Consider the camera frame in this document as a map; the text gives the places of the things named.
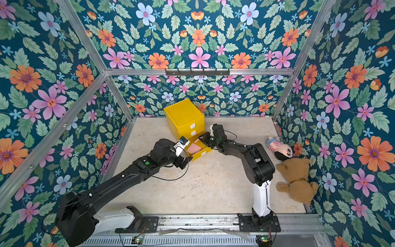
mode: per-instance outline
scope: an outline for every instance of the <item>metal bar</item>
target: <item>metal bar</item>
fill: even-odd
[[[112,76],[108,76],[106,81],[108,82],[107,83],[108,88],[110,88],[110,91],[112,92],[115,100],[118,102],[119,107],[121,107],[122,111],[124,112],[127,120],[131,121],[133,118],[132,113],[130,112],[129,108],[127,107],[126,101],[125,101],[124,97],[122,96],[121,92],[115,85],[114,79],[112,78]]]
[[[294,74],[288,79],[288,82],[285,85],[284,90],[282,91],[281,97],[277,102],[276,111],[273,114],[274,121],[276,121],[278,115],[280,114],[280,111],[283,108],[285,101],[287,100],[287,97],[292,90],[292,86],[295,83],[297,77],[299,76],[300,71],[302,70],[302,67],[306,62],[307,56],[309,55],[311,49],[313,48],[313,45],[318,37],[318,34],[320,33],[322,27],[324,26],[324,23],[328,18],[335,2],[336,0],[325,0],[322,3],[321,8],[317,14],[317,17],[314,20],[314,23],[311,27],[311,31],[305,42],[305,45],[303,46],[302,51],[300,52],[296,60],[294,67],[295,69]]]
[[[107,68],[103,62],[102,57],[99,52],[96,50],[95,46],[92,43],[92,40],[88,36],[88,33],[82,24],[80,18],[78,17],[76,11],[74,10],[70,0],[57,0],[60,8],[62,9],[66,19],[70,22],[72,28],[77,34],[78,38],[81,40],[81,43],[84,45],[86,51],[88,52],[90,58],[94,62],[96,68],[99,70],[101,74],[104,73],[104,70]]]
[[[100,74],[85,92],[76,100],[73,106],[60,118],[53,129],[40,141],[40,143],[30,152],[22,164],[8,177],[0,187],[0,212],[9,200],[15,195],[29,177],[32,171],[46,156],[48,150],[58,141],[67,125],[73,122],[74,118],[84,108],[93,94],[99,90],[106,76]]]
[[[217,71],[220,73],[227,73],[230,75],[292,75],[294,70],[292,68],[285,69],[204,69],[204,72],[213,73]],[[203,75],[203,70],[200,69],[180,69],[180,70],[153,70],[153,69],[106,69],[107,75],[166,75],[168,73],[186,73],[190,72],[191,75]]]

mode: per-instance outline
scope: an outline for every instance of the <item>beige floor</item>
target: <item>beige floor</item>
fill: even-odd
[[[237,134],[237,142],[243,144],[262,143],[274,165],[281,163],[265,145],[268,136],[276,136],[271,118],[237,117],[206,118],[206,130],[218,123]],[[121,156],[115,174],[128,167],[135,159],[153,148],[160,138],[172,141],[165,118],[139,118]],[[158,177],[173,179],[185,170],[161,168]],[[275,172],[270,188],[271,209],[276,213],[305,213],[303,204],[293,201],[287,193],[276,190],[276,183],[285,181]],[[137,207],[142,213],[251,213],[254,202],[252,184],[247,179],[241,160],[213,150],[190,163],[186,175],[176,181],[150,178],[119,195],[103,210],[117,210],[128,205]]]

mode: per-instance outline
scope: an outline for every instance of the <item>brown teddy bear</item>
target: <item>brown teddy bear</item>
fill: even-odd
[[[309,204],[318,190],[316,182],[308,182],[310,164],[311,160],[306,158],[291,158],[284,160],[283,164],[278,164],[276,169],[288,183],[277,183],[277,190],[288,192],[297,202]]]

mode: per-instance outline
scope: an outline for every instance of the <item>plush doll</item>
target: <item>plush doll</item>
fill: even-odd
[[[280,142],[279,138],[273,138],[269,136],[269,140],[266,142],[267,147],[274,152],[274,155],[278,160],[284,161],[293,157],[292,148],[283,142]]]
[[[316,182],[308,182],[310,164],[311,160],[306,158],[291,158],[277,165],[276,169],[287,181],[277,183],[277,190],[288,192],[297,202],[309,204],[318,190]]]

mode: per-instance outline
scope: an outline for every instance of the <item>pink flower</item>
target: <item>pink flower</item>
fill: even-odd
[[[365,21],[367,21],[367,19],[369,18],[375,19],[377,13],[381,11],[385,6],[386,4],[383,3],[383,0],[372,0],[372,6],[369,6],[365,9],[365,13],[367,13],[367,15],[365,16]]]
[[[217,85],[213,86],[214,92],[216,92],[216,93],[222,92],[222,91],[223,91],[222,87],[223,87],[222,85],[219,85],[219,84],[217,83]]]
[[[183,93],[189,92],[189,87],[187,85],[185,85],[185,83],[180,86],[180,92],[182,91]]]
[[[44,159],[42,161],[40,161],[40,167],[43,168],[45,166],[45,164],[48,162],[52,162],[53,161],[53,157],[51,156],[51,154],[53,154],[55,152],[54,148],[51,148],[47,155],[44,157]]]
[[[97,99],[97,96],[96,96],[96,95],[93,95],[92,98],[90,98],[90,100],[88,101],[88,105],[89,105],[89,106],[90,106],[91,104],[92,104],[92,105],[96,105],[95,99]]]
[[[31,177],[26,182],[24,182],[15,194],[15,200],[19,201],[23,197],[25,191],[27,194],[34,193],[34,186],[31,184],[37,182],[37,180],[38,177]]]
[[[326,90],[326,93],[332,92],[334,86],[335,86],[335,84],[333,83],[333,80],[326,81],[326,86],[324,87],[324,89]]]
[[[338,155],[336,155],[335,160],[337,161],[342,161],[342,165],[343,167],[347,166],[347,162],[350,164],[354,164],[354,159],[351,158],[350,155],[352,155],[354,153],[354,149],[349,148],[346,150],[346,144],[342,143],[342,145],[340,146],[342,149],[340,149],[339,147],[335,147],[335,151],[338,153]]]
[[[38,113],[40,113],[40,109],[34,109],[33,106],[29,106],[29,110],[28,109],[22,109],[22,111],[24,113],[26,113],[25,116],[23,116],[24,119],[30,119],[30,121],[32,123],[34,123],[36,121],[36,119],[40,119],[41,116],[38,115]]]
[[[199,69],[201,69],[202,66],[205,68],[209,67],[209,63],[207,63],[206,60],[208,60],[211,57],[211,55],[208,53],[203,55],[203,49],[201,47],[196,48],[196,55],[189,54],[188,57],[194,60],[191,64],[192,68],[196,68],[198,65],[199,65]]]
[[[295,83],[292,85],[293,86],[293,93],[298,94],[299,90],[302,90],[302,86],[300,84],[302,84],[302,80],[296,79]]]
[[[94,110],[92,111],[88,111],[88,118],[93,122],[95,121],[97,118],[97,112],[95,112]]]
[[[167,78],[167,83],[172,83],[173,85],[175,85],[176,81],[180,81],[180,79],[178,79],[176,75],[166,75],[165,78]]]
[[[325,146],[323,143],[321,144],[322,148],[319,148],[318,150],[321,152],[320,156],[324,158],[328,158],[328,155],[331,154],[331,152],[328,151],[329,146]]]
[[[249,83],[250,81],[254,80],[254,76],[253,75],[243,75],[241,81],[245,82],[245,83]]]
[[[69,89],[68,87],[65,86],[64,81],[60,82],[59,80],[56,80],[56,84],[53,85],[54,87],[56,87],[57,93],[62,92],[62,94],[65,94],[67,89]]]
[[[15,12],[14,7],[10,5],[7,6],[7,0],[0,0],[0,17],[2,19],[7,18],[7,16],[15,21],[15,16],[12,14]]]
[[[33,219],[33,215],[38,215],[40,210],[36,209],[40,205],[39,202],[36,202],[34,205],[32,202],[28,202],[26,205],[26,209],[20,209],[18,213],[21,215],[19,218],[19,223],[23,222],[26,219],[26,222],[30,222]]]
[[[272,58],[275,58],[275,52],[269,51],[268,54],[265,54],[265,60],[269,60],[270,62]]]
[[[364,204],[361,205],[361,199],[357,198],[355,201],[354,199],[351,199],[351,202],[354,206],[351,206],[352,211],[357,211],[357,216],[360,218],[362,215],[364,218],[368,217],[368,214],[365,212],[365,210],[368,209],[368,207]]]
[[[332,91],[333,96],[325,96],[326,102],[330,103],[330,105],[326,107],[325,112],[330,113],[333,110],[333,115],[335,116],[335,118],[338,118],[340,116],[340,108],[342,108],[343,110],[349,109],[350,104],[347,101],[342,101],[343,99],[347,98],[349,92],[349,89],[344,89],[339,94],[339,87],[334,86]]]
[[[359,113],[358,113],[357,117],[361,117],[362,120],[365,122],[367,117],[368,118],[373,117],[373,114],[371,113],[373,110],[374,110],[374,107],[371,106],[368,108],[368,104],[365,103],[365,105],[363,105],[363,108],[358,107]]]
[[[303,95],[300,96],[300,98],[302,99],[302,105],[303,104],[308,105],[308,101],[311,100],[311,96],[309,94],[310,94],[310,89],[307,91],[305,89],[303,90]]]
[[[236,80],[235,78],[237,77],[237,75],[228,75],[225,76],[224,78],[222,78],[222,81],[226,81],[226,84],[229,85],[231,82],[235,83]]]
[[[154,84],[156,84],[156,82],[160,82],[160,79],[158,75],[150,75],[148,77],[148,81],[152,81]]]
[[[66,96],[60,95],[57,97],[56,88],[53,86],[49,88],[48,93],[49,96],[43,90],[38,90],[38,95],[40,95],[43,100],[33,101],[32,106],[38,109],[45,108],[43,112],[43,117],[45,120],[52,117],[52,112],[55,114],[55,116],[62,117],[63,114],[66,113],[66,108],[60,104],[66,102]]]
[[[117,54],[115,55],[115,51],[113,49],[111,49],[110,47],[107,49],[107,52],[110,53],[110,55],[108,54],[104,54],[103,57],[107,60],[110,60],[110,67],[111,68],[116,68],[118,66],[118,68],[120,69],[124,69],[124,65],[125,66],[129,66],[130,63],[126,60],[122,60],[122,58],[125,57],[124,53],[119,51],[117,52]]]
[[[151,92],[151,90],[152,90],[151,85],[147,85],[145,83],[144,83],[143,89],[144,89],[144,91],[147,91],[147,92]]]
[[[354,184],[354,189],[360,190],[362,188],[363,194],[368,197],[369,196],[369,190],[372,192],[378,192],[376,186],[372,185],[371,182],[374,181],[374,175],[369,174],[368,176],[365,177],[365,172],[360,168],[358,170],[358,174],[352,174],[352,178],[357,181],[357,183]]]
[[[180,56],[181,56],[181,53],[184,52],[184,51],[181,49],[181,45],[180,45],[180,46],[174,45],[173,51],[174,51],[174,55],[180,55]]]
[[[74,148],[71,148],[71,146],[62,147],[62,150],[63,151],[60,152],[60,155],[63,156],[64,159],[67,159],[67,156],[73,156],[72,152],[74,151]]]
[[[218,56],[225,55],[225,51],[226,51],[226,48],[224,48],[224,45],[221,45],[221,46],[217,45],[217,50],[215,50],[215,52],[218,53]]]
[[[284,53],[281,53],[281,51],[276,51],[275,56],[278,59],[274,59],[273,61],[270,62],[270,65],[276,65],[276,68],[281,69],[282,66],[284,65],[285,68],[288,68],[291,66],[291,63],[288,60],[293,59],[296,54],[291,53],[291,47],[288,47],[287,49],[284,50]]]

